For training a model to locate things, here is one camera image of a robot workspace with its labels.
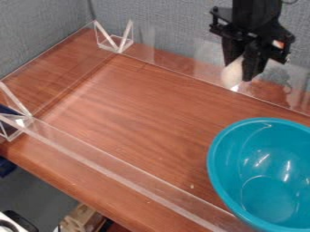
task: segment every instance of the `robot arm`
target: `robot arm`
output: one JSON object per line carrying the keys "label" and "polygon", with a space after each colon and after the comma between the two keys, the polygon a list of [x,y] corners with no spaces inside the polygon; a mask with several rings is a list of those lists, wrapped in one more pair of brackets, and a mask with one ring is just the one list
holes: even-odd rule
{"label": "robot arm", "polygon": [[282,0],[233,0],[233,9],[213,8],[211,32],[222,37],[226,66],[243,56],[245,82],[265,71],[269,59],[289,60],[296,37],[278,22],[281,11]]}

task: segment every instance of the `acrylic bracket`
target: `acrylic bracket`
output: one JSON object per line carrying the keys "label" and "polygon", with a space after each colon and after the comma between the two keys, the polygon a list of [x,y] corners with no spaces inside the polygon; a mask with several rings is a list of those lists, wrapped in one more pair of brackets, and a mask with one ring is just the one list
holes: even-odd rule
{"label": "acrylic bracket", "polygon": [[0,136],[12,141],[19,137],[22,131],[8,125],[2,118],[16,122],[20,127],[27,127],[32,123],[32,114],[3,82],[0,82],[0,92]]}
{"label": "acrylic bracket", "polygon": [[130,20],[123,31],[123,37],[110,35],[99,21],[94,21],[97,32],[97,44],[99,48],[114,53],[123,53],[134,44],[134,22]]}

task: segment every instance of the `teal bowl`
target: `teal bowl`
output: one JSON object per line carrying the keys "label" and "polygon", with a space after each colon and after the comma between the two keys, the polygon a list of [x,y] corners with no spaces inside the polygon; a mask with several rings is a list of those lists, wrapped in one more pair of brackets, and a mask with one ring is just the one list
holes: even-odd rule
{"label": "teal bowl", "polygon": [[258,231],[310,231],[310,129],[281,119],[230,125],[217,136],[207,168],[235,216]]}

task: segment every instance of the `wooden table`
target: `wooden table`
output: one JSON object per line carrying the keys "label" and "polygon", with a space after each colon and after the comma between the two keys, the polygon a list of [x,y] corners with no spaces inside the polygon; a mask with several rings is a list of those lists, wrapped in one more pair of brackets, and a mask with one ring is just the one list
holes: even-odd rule
{"label": "wooden table", "polygon": [[[223,209],[205,166],[217,133],[252,117],[310,125],[301,114],[98,50],[88,30],[6,84],[36,118]],[[2,154],[133,231],[207,231],[30,136],[6,142]]]}

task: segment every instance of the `bowl rim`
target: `bowl rim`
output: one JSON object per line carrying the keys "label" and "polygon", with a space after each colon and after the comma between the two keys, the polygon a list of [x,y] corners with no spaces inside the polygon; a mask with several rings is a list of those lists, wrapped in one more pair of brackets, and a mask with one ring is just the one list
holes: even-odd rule
{"label": "bowl rim", "polygon": [[254,216],[252,213],[249,213],[226,193],[226,190],[221,184],[219,178],[215,174],[217,173],[215,172],[215,153],[217,153],[217,149],[218,149],[222,139],[235,128],[257,123],[257,122],[273,122],[278,124],[285,124],[298,130],[306,131],[308,133],[310,132],[310,129],[302,124],[294,121],[289,121],[289,120],[284,120],[278,118],[250,118],[248,120],[238,121],[233,123],[231,125],[229,125],[217,135],[215,139],[213,140],[211,147],[209,149],[206,166],[209,170],[209,177],[213,183],[213,187],[215,189],[218,196],[223,200],[225,204],[227,205],[230,210],[234,212],[235,216],[238,216],[238,218],[242,219],[248,224],[254,225],[257,228],[262,230],[268,229],[269,232],[278,232],[278,231],[281,232],[309,232],[310,228],[277,226],[276,224],[262,220],[261,218]]}

